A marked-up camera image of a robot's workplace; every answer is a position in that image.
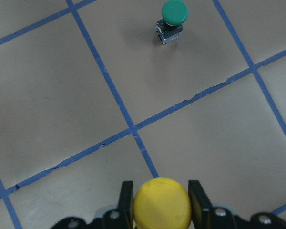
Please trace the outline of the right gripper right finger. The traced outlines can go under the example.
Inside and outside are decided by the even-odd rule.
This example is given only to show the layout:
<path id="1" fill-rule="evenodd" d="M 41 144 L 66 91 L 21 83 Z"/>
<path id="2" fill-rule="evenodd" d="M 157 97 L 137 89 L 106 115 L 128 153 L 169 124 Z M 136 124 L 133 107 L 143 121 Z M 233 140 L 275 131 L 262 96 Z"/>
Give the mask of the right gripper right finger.
<path id="1" fill-rule="evenodd" d="M 192 222 L 196 229 L 235 229 L 233 214 L 224 206 L 213 206 L 198 180 L 188 181 Z"/>

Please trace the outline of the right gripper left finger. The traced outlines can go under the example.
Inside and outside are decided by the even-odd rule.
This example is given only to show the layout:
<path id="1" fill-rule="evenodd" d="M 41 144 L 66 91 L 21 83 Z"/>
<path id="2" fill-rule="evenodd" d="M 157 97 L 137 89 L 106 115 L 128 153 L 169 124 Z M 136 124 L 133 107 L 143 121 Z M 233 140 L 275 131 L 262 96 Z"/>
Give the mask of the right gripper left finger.
<path id="1" fill-rule="evenodd" d="M 108 210 L 102 218 L 104 229 L 133 228 L 133 182 L 123 181 L 117 207 Z"/>

